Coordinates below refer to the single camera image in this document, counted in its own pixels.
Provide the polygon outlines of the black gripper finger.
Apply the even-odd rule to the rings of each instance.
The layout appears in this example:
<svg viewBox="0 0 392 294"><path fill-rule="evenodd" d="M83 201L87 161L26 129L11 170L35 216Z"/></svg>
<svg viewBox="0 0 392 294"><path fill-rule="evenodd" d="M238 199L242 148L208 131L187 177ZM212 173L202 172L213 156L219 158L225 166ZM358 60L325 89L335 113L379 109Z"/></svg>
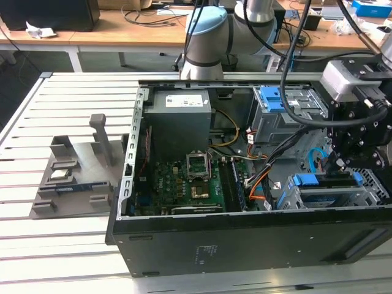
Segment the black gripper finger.
<svg viewBox="0 0 392 294"><path fill-rule="evenodd" d="M384 168L385 154L378 146L353 145L345 152L347 166L351 168Z"/></svg>
<svg viewBox="0 0 392 294"><path fill-rule="evenodd" d="M358 126L328 127L327 136L331 140L331 152L324 160L324 170L358 168Z"/></svg>

